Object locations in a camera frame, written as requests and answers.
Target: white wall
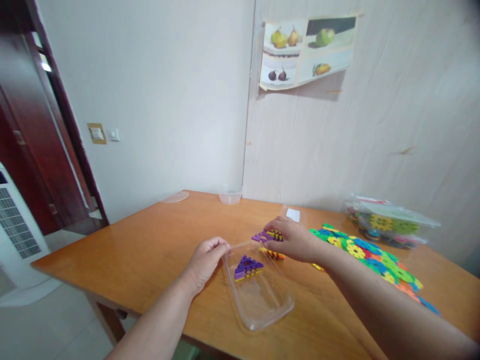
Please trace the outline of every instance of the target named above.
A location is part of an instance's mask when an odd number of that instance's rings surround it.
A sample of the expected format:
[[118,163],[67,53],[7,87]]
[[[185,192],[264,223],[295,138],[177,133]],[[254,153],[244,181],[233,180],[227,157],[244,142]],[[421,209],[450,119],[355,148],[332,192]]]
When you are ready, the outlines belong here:
[[244,197],[333,211],[351,192],[387,198],[440,221],[431,246],[480,275],[476,2],[258,4],[264,19],[364,16],[345,73],[249,103]]
[[[113,223],[241,183],[253,0],[36,0]],[[118,128],[92,144],[86,123]]]

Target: human hand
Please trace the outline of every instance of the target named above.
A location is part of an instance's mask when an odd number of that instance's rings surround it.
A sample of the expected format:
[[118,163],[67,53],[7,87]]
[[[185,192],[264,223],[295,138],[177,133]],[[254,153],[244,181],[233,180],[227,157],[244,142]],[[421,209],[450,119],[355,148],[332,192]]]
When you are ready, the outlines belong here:
[[193,296],[201,292],[214,273],[220,258],[231,249],[230,244],[219,236],[201,242],[193,252],[181,277],[188,283]]
[[318,261],[323,241],[308,231],[302,224],[284,216],[278,216],[263,228],[265,231],[278,230],[283,241],[267,241],[263,245],[275,253],[280,253],[304,263]]

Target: human arm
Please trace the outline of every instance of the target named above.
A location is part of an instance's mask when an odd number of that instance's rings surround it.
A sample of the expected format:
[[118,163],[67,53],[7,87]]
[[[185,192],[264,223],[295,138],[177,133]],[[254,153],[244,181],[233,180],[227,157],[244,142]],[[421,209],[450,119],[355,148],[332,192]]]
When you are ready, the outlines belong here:
[[230,245],[221,237],[201,242],[180,276],[105,359],[171,359],[193,298],[202,291],[220,258],[229,249]]
[[265,246],[323,267],[389,359],[476,359],[480,354],[478,344],[457,328],[301,224],[279,216],[265,226],[273,229],[282,233],[283,242]]

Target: yellow gear toy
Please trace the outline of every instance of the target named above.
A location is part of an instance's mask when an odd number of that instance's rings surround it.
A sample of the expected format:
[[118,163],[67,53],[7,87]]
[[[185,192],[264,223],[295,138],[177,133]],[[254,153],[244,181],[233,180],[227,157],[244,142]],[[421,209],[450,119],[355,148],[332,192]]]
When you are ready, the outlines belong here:
[[374,229],[382,231],[392,231],[394,227],[394,221],[386,216],[372,214],[370,215],[370,225]]

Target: wood-paneled wall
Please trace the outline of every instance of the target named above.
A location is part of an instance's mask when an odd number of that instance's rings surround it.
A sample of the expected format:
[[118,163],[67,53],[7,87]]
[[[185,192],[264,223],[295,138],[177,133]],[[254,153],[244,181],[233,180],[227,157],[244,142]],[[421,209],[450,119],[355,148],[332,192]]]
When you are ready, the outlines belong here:
[[244,197],[335,211],[351,192],[386,198],[440,221],[431,246],[464,265],[480,239],[479,4],[256,5],[273,20],[351,13],[363,15],[344,72],[256,97],[252,62]]

